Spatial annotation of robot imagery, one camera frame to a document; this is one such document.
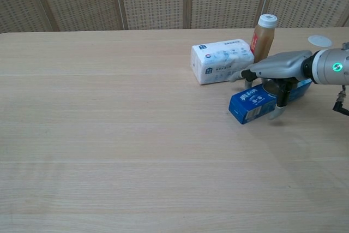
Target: tissue box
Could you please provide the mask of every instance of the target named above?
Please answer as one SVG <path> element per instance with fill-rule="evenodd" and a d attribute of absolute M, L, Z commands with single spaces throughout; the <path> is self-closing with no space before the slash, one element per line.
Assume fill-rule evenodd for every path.
<path fill-rule="evenodd" d="M 299 82 L 297 88 L 291 91 L 289 101 L 303 96 L 310 84 L 310 79 Z M 273 111 L 275 106 L 276 96 L 266 92 L 263 84 L 259 84 L 233 95 L 229 111 L 241 124 L 245 124 Z"/>
<path fill-rule="evenodd" d="M 191 68 L 200 84 L 228 81 L 235 72 L 254 61 L 249 44 L 242 39 L 192 46 Z"/>

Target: blue box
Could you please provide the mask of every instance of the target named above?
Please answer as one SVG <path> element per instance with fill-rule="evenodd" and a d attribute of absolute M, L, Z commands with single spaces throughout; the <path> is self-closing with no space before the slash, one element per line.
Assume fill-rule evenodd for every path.
<path fill-rule="evenodd" d="M 289 101 L 303 96 L 310 84 L 310 79 L 299 82 L 297 88 L 291 91 Z M 266 92 L 263 84 L 259 84 L 233 95 L 230 99 L 229 111 L 241 124 L 246 124 L 272 112 L 275 106 L 276 96 Z"/>

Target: table surface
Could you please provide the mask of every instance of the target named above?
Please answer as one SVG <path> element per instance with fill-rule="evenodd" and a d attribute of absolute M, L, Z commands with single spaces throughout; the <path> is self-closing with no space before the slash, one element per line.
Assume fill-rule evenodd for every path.
<path fill-rule="evenodd" d="M 349 118 L 311 85 L 280 119 L 228 112 L 192 45 L 253 29 L 0 35 L 0 232 L 348 232 Z M 277 29 L 270 51 L 349 28 Z"/>

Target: small white lid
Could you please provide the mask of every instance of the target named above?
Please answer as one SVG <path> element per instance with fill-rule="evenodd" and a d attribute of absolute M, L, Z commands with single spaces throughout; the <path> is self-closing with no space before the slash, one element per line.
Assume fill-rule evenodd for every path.
<path fill-rule="evenodd" d="M 310 37 L 308 37 L 308 41 L 315 46 L 320 46 L 320 47 L 332 46 L 332 41 L 329 38 L 325 37 L 324 35 L 311 35 Z"/>
<path fill-rule="evenodd" d="M 278 23 L 278 18 L 272 14 L 263 14 L 260 16 L 258 20 L 258 25 L 266 28 L 275 28 Z"/>

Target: bottle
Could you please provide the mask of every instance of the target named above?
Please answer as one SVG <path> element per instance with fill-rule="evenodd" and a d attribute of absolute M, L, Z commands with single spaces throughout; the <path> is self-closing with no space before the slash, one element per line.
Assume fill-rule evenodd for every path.
<path fill-rule="evenodd" d="M 251 51 L 255 56 L 255 63 L 267 58 L 274 40 L 274 32 L 278 18 L 271 14 L 263 14 L 258 20 L 251 41 Z"/>

